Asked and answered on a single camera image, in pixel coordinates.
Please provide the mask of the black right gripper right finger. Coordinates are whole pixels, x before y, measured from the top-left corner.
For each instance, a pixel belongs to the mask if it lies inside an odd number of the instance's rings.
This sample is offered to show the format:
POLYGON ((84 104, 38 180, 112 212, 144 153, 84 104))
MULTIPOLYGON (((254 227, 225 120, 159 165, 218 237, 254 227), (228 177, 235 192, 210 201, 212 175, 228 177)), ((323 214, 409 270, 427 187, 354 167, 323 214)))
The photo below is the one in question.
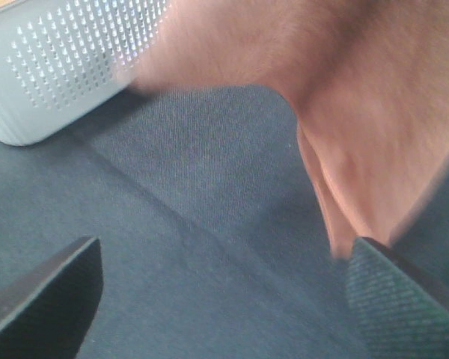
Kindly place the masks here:
POLYGON ((346 299, 372 358, 449 358, 449 286, 374 239, 353 243, 346 299))

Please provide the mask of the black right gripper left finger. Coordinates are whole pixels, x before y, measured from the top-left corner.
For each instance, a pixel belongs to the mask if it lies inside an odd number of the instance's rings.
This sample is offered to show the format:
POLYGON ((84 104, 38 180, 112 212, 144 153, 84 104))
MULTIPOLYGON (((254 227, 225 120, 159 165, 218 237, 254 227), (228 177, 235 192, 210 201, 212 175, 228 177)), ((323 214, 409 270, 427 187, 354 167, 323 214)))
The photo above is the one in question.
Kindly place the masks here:
POLYGON ((0 358, 75 358, 102 293, 100 240, 77 239, 0 289, 0 358))

